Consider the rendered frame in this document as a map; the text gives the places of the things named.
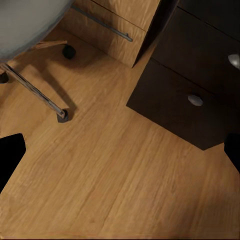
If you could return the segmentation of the swivel chair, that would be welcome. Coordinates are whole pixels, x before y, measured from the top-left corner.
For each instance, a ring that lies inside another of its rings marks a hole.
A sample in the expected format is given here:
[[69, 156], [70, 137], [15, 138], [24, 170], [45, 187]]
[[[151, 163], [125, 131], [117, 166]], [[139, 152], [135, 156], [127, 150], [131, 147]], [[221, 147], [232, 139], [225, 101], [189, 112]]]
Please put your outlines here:
[[0, 0], [0, 83], [7, 73], [40, 98], [57, 114], [58, 122], [68, 122], [67, 109], [60, 109], [6, 62], [25, 51], [64, 45], [62, 54], [71, 59], [76, 50], [67, 39], [42, 41], [68, 12], [74, 0]]

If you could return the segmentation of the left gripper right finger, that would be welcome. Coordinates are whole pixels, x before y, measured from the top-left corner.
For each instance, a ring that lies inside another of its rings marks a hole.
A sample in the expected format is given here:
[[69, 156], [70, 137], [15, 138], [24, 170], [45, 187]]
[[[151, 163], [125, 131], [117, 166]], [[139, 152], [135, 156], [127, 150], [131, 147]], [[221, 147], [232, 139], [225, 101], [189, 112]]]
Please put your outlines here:
[[229, 133], [227, 135], [224, 151], [240, 173], [240, 135]]

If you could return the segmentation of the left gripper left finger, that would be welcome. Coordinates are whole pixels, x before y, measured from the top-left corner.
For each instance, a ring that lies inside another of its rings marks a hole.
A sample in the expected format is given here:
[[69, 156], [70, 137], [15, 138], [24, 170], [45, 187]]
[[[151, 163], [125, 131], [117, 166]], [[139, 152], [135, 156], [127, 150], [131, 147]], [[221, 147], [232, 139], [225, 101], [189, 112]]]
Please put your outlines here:
[[26, 152], [21, 133], [0, 138], [0, 193]]

